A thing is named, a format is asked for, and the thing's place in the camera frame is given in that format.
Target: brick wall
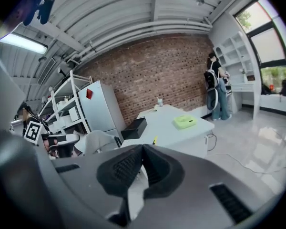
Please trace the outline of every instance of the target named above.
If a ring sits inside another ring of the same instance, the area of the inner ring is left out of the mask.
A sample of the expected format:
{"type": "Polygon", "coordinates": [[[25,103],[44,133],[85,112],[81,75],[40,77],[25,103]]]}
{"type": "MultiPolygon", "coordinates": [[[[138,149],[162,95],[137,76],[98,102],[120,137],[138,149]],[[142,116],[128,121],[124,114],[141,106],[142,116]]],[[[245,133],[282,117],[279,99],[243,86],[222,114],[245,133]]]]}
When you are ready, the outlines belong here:
{"type": "Polygon", "coordinates": [[[150,37],[108,51],[76,74],[111,85],[128,125],[156,97],[186,111],[205,105],[203,73],[212,47],[202,35],[150,37]]]}

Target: yellow object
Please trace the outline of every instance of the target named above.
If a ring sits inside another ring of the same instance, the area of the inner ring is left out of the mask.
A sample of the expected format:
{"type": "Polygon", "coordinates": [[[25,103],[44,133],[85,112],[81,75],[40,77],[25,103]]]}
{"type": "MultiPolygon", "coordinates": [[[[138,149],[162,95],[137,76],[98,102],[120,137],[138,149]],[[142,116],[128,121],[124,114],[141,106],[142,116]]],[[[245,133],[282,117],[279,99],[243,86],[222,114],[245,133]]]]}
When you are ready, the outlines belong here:
{"type": "Polygon", "coordinates": [[[157,145],[158,136],[156,136],[153,140],[153,145],[157,145]]]}
{"type": "Polygon", "coordinates": [[[174,124],[178,129],[185,129],[197,123],[197,120],[191,115],[185,114],[174,118],[174,124]]]}

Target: black box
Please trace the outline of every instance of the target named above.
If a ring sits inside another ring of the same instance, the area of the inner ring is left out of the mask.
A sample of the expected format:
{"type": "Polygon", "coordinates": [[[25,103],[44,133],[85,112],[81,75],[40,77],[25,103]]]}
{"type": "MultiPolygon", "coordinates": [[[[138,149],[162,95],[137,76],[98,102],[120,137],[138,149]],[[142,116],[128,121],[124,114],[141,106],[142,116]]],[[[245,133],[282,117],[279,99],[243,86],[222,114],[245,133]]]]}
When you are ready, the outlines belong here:
{"type": "Polygon", "coordinates": [[[147,126],[145,118],[134,120],[125,130],[121,131],[124,140],[127,139],[138,139],[142,135],[143,131],[147,126]]]}

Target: window frame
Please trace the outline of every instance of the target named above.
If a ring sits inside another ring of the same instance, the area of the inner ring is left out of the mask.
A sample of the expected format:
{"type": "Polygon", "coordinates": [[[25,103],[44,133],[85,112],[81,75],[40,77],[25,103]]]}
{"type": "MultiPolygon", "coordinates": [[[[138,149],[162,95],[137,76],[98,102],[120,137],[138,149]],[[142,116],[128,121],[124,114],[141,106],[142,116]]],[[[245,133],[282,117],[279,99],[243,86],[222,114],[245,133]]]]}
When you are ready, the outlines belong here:
{"type": "Polygon", "coordinates": [[[260,77],[261,77],[261,83],[263,84],[263,77],[262,77],[262,72],[261,72],[261,69],[263,68],[268,68],[268,67],[277,67],[277,66],[286,66],[286,46],[284,44],[284,41],[282,39],[282,36],[279,32],[279,30],[277,29],[275,23],[273,22],[273,19],[271,19],[270,22],[267,22],[266,24],[264,25],[261,25],[260,27],[257,27],[256,29],[246,33],[244,28],[242,27],[242,25],[239,23],[239,21],[237,20],[237,16],[240,15],[242,12],[244,12],[247,8],[249,8],[252,4],[258,2],[259,0],[252,0],[251,2],[249,2],[246,6],[244,6],[240,11],[238,11],[237,13],[235,13],[233,15],[234,19],[237,21],[237,23],[240,25],[240,27],[242,28],[244,34],[246,35],[246,37],[248,38],[249,42],[250,42],[250,45],[254,51],[254,54],[255,54],[255,58],[256,58],[256,61],[258,63],[258,69],[259,69],[259,72],[260,72],[260,77]],[[281,46],[282,46],[282,49],[283,49],[283,52],[284,52],[284,56],[285,58],[284,59],[280,59],[280,60],[273,60],[273,61],[268,61],[268,62],[261,62],[260,61],[260,58],[258,56],[258,52],[256,50],[256,47],[252,41],[252,37],[264,32],[264,31],[267,31],[269,29],[274,29],[276,34],[278,35],[278,38],[279,38],[279,41],[281,43],[281,46]]]}

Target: tabletop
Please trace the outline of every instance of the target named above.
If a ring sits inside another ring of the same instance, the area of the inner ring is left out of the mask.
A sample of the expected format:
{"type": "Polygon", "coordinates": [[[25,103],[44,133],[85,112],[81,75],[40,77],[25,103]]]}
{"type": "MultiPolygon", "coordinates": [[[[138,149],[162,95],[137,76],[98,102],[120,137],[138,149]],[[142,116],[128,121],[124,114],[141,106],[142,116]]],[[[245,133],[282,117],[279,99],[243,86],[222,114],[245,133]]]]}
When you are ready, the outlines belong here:
{"type": "Polygon", "coordinates": [[[188,115],[188,113],[167,104],[159,107],[157,111],[152,109],[141,112],[138,118],[145,117],[147,121],[145,130],[139,139],[125,140],[122,147],[134,144],[152,144],[156,136],[158,136],[157,146],[167,147],[200,136],[214,128],[214,124],[195,117],[197,119],[195,125],[178,130],[174,126],[173,120],[181,115],[188,115]]]}

